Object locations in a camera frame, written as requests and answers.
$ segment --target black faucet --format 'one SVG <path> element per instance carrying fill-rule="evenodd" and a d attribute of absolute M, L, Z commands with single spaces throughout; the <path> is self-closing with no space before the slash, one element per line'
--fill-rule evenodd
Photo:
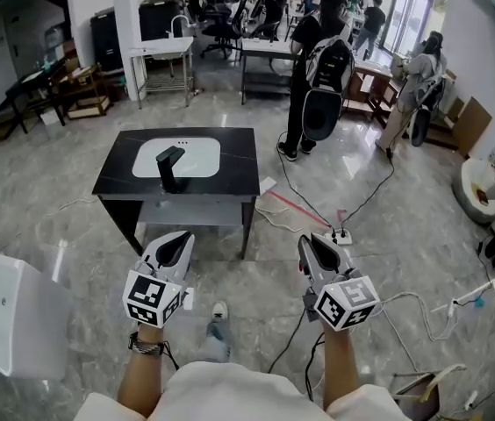
<path fill-rule="evenodd" d="M 156 156 L 158 170 L 160 170 L 161 185 L 169 193 L 177 193 L 176 178 L 172 167 L 181 159 L 185 150 L 177 146 L 171 146 Z"/>

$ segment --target wristwatch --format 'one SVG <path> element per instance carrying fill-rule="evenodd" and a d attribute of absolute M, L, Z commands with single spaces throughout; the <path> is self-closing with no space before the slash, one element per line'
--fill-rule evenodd
<path fill-rule="evenodd" d="M 164 351 L 163 343 L 146 343 L 138 339 L 138 332 L 134 332 L 128 338 L 128 348 L 135 352 L 145 355 L 161 356 Z"/>

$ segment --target red stick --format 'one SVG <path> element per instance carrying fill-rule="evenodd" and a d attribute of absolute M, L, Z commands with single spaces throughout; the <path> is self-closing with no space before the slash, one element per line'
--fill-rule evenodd
<path fill-rule="evenodd" d="M 324 226 L 328 227 L 328 228 L 331 228 L 332 226 L 329 225 L 328 223 L 326 223 L 324 220 L 322 220 L 321 218 L 319 217 L 316 217 L 314 214 L 312 214 L 311 212 L 308 212 L 308 210 L 306 210 L 305 208 L 303 207 L 300 207 L 299 205 L 297 204 L 294 204 L 292 201 L 289 201 L 287 200 L 284 196 L 280 196 L 278 194 L 276 194 L 273 190 L 268 190 L 267 193 L 270 193 L 272 196 L 274 196 L 275 198 L 278 198 L 279 200 L 281 200 L 283 203 L 287 203 L 289 206 L 292 206 L 294 209 L 296 209 L 297 211 L 301 211 L 303 212 L 304 214 L 306 214 L 308 217 L 312 217 L 315 221 L 317 221 L 318 223 L 321 223 L 323 224 Z"/>

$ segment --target white sink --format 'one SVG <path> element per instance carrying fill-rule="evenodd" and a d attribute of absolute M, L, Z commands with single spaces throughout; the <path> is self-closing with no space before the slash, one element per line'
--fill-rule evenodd
<path fill-rule="evenodd" d="M 70 296 L 22 260 L 0 255 L 0 372 L 61 379 Z"/>
<path fill-rule="evenodd" d="M 140 147 L 133 165 L 133 175 L 137 178 L 159 178 L 160 171 L 156 156 L 170 146 L 185 150 L 184 155 L 174 165 L 175 177 L 208 178 L 218 173 L 220 168 L 220 142 L 210 137 L 167 137 L 152 139 Z"/>

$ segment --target black cabinet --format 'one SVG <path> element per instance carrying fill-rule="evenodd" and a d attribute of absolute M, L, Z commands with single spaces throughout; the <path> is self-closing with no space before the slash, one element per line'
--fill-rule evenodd
<path fill-rule="evenodd" d="M 171 21 L 180 14 L 179 3 L 175 0 L 148 0 L 139 8 L 140 33 L 142 40 L 167 39 L 171 31 Z M 174 23 L 174 34 L 177 38 L 183 36 L 182 20 Z"/>
<path fill-rule="evenodd" d="M 96 62 L 101 64 L 104 72 L 122 68 L 123 60 L 118 46 L 115 10 L 109 8 L 98 12 L 91 18 L 90 23 Z"/>

